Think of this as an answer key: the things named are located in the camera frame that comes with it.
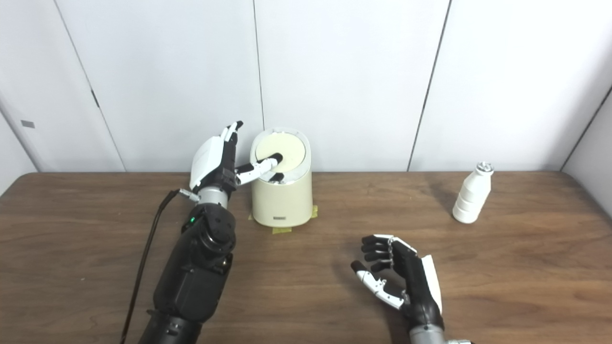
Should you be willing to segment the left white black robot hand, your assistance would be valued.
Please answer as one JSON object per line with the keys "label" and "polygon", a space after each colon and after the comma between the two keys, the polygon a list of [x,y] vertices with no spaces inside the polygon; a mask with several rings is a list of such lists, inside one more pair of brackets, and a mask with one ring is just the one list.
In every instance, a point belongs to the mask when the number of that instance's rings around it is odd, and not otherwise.
{"label": "left white black robot hand", "polygon": [[271,172],[284,157],[279,152],[245,165],[236,165],[238,130],[243,122],[238,120],[226,126],[220,135],[208,139],[197,150],[192,160],[191,192],[197,204],[218,204],[227,207],[231,194],[238,186]]}

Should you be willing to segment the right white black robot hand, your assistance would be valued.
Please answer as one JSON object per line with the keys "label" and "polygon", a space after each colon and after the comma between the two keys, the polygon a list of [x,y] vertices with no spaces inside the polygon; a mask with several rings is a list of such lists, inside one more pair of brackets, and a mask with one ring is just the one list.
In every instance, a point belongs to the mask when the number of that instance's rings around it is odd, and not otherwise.
{"label": "right white black robot hand", "polygon": [[[427,279],[426,260],[415,248],[399,237],[374,234],[361,238],[361,252],[372,266],[356,260],[350,267],[376,298],[402,314],[408,330],[419,326],[445,329],[441,308]],[[404,288],[388,287],[386,279],[376,276],[387,269],[404,279]]]}

